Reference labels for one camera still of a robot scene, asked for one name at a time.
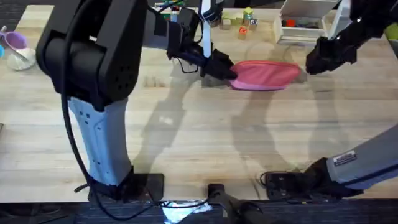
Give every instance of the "pink cloth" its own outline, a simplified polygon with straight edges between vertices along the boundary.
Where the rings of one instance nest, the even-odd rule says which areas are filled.
[[[301,74],[297,65],[267,60],[247,60],[231,67],[238,78],[231,80],[238,90],[281,90]]]

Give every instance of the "wooden tabletop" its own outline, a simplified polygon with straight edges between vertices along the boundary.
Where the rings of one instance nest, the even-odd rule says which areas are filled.
[[[34,48],[52,6],[29,6],[17,31]],[[227,9],[240,12],[240,9]],[[234,62],[268,59],[305,64],[311,47],[276,45],[275,9],[255,9],[257,31],[213,29],[215,47]],[[369,41],[358,62],[286,90],[234,91],[198,74],[185,75],[163,50],[144,49],[126,113],[127,148],[135,171],[165,175],[168,200],[206,197],[209,183],[241,199],[266,199],[265,171],[305,170],[398,122],[398,62],[387,40]],[[74,128],[78,129],[73,118]],[[63,126],[60,95],[37,67],[13,72],[0,60],[0,202],[79,202],[87,191]],[[86,159],[80,133],[75,133]],[[398,198],[398,179],[361,198]]]

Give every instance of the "black cable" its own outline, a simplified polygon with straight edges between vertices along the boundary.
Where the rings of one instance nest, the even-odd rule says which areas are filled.
[[[60,210],[61,210],[61,208],[58,208],[58,209],[55,209],[55,210],[53,210],[51,212],[43,212],[43,213],[39,212],[39,213],[36,213],[36,214],[29,214],[29,215],[27,215],[27,214],[10,213],[10,212],[5,211],[5,210],[0,210],[0,213],[2,215],[7,216],[7,217],[37,217],[37,216],[41,216],[41,215],[52,215],[54,213],[59,212]]]
[[[62,215],[61,217],[51,218],[51,219],[49,219],[49,220],[39,222],[38,224],[44,224],[44,223],[54,222],[54,221],[57,221],[57,220],[66,218],[66,217],[68,217],[68,216],[69,216],[69,215]]]
[[[182,2],[182,1],[184,1],[184,0],[177,0],[177,1],[175,1],[175,2],[172,2],[172,3],[168,4],[168,5],[162,6],[162,8],[158,10],[158,12],[163,12],[163,11],[166,10],[167,8],[170,8],[170,7],[172,7],[172,6],[174,6],[174,5],[178,4],[178,3],[180,3],[180,2]]]
[[[267,187],[267,184],[264,182],[264,181],[265,181],[265,178],[266,178],[266,174],[267,174],[267,173],[262,173],[261,176],[260,176],[260,184],[261,184],[263,187]]]
[[[203,21],[201,18],[199,18],[199,22],[200,22],[201,36],[198,41],[194,41],[196,44],[199,44],[201,42],[201,40],[203,39]]]
[[[161,208],[195,208],[195,207],[202,206],[202,205],[206,204],[206,203],[209,201],[209,198],[207,198],[205,201],[200,202],[200,203],[198,203],[198,204],[196,204],[196,205],[187,205],[187,206],[181,206],[181,207],[173,207],[173,206],[168,206],[168,205],[170,205],[172,202],[167,202],[167,203],[165,203],[165,202],[157,202],[157,201],[155,201],[155,199],[154,199],[152,193],[150,192],[150,190],[149,190],[149,189],[146,189],[146,190],[147,190],[147,193],[148,193],[148,195],[149,195],[149,198],[150,198],[151,202],[152,202],[153,204],[155,204],[155,205],[158,205],[158,206],[161,207]]]
[[[207,202],[209,202],[209,199],[206,199],[206,200],[204,200],[204,201],[202,201],[202,202],[200,202],[200,203],[197,203],[197,204],[195,204],[195,205],[187,205],[187,206],[181,206],[181,207],[174,207],[174,206],[168,206],[168,205],[160,205],[160,207],[162,207],[162,208],[196,208],[196,207],[199,207],[199,206],[202,206],[202,205],[206,204]]]
[[[242,203],[241,207],[243,207],[243,206],[245,206],[245,205],[251,205],[251,206],[253,206],[254,208],[256,208],[260,213],[264,213],[264,212],[262,211],[262,209],[260,208],[260,206],[259,206],[258,204],[256,204],[255,202],[252,202],[252,201],[244,202],[244,203]]]
[[[258,200],[256,203],[279,203],[279,202],[286,202],[288,203],[288,200],[292,200],[293,197],[286,197],[278,200]]]
[[[197,65],[197,69],[196,69],[195,71],[186,72],[186,71],[184,70],[184,67],[182,66],[181,60],[180,60],[179,58],[176,58],[176,59],[178,60],[178,62],[180,62],[182,73],[184,73],[184,74],[192,74],[192,73],[196,73],[196,72],[199,71],[199,66]]]
[[[69,32],[65,38],[65,47],[63,50],[62,54],[62,64],[61,64],[61,103],[62,103],[62,113],[63,113],[63,120],[65,122],[65,128],[67,130],[68,134],[68,139],[69,143],[72,147],[73,154],[75,155],[75,158],[77,160],[77,163],[80,167],[81,172],[83,173],[88,186],[90,189],[93,191],[94,198],[96,200],[97,206],[101,209],[102,212],[107,214],[110,218],[116,221],[127,221],[132,218],[137,217],[138,215],[146,212],[150,208],[153,207],[153,205],[142,209],[141,211],[131,215],[130,217],[126,218],[119,218],[115,217],[114,215],[110,214],[107,209],[105,209],[98,197],[97,191],[95,189],[95,186],[93,185],[93,178],[88,174],[88,171],[83,163],[83,159],[80,156],[79,150],[77,148],[77,144],[75,141],[75,137],[73,135],[73,130],[72,130],[72,124],[70,122],[70,115],[69,115],[69,109],[68,109],[68,95],[67,95],[67,72],[68,72],[68,63],[69,63],[69,54],[70,54],[70,49],[72,46],[72,41],[75,36],[76,28],[78,25],[78,22],[81,20],[83,17],[84,13],[88,10],[88,8],[93,4],[95,0],[86,0],[82,5],[81,8],[77,11],[75,17],[72,20],[72,23],[70,24]]]

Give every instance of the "white container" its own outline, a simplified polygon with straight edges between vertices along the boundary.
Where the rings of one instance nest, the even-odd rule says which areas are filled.
[[[328,37],[325,15],[337,2],[338,0],[286,0],[279,16],[274,20],[276,42],[315,45],[320,36]],[[282,26],[282,20],[287,19],[293,19],[296,24],[315,22],[319,29]]]
[[[335,20],[333,21],[330,31],[329,39],[335,38],[336,35],[351,24],[349,15],[351,14],[351,0],[341,0],[337,9]]]

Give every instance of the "white box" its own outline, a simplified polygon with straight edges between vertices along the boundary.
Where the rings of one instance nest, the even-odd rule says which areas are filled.
[[[276,42],[279,44],[316,44],[320,36],[328,37],[325,15],[337,5],[338,0],[286,0],[279,16],[274,20]],[[282,20],[316,22],[319,29],[284,27]]]

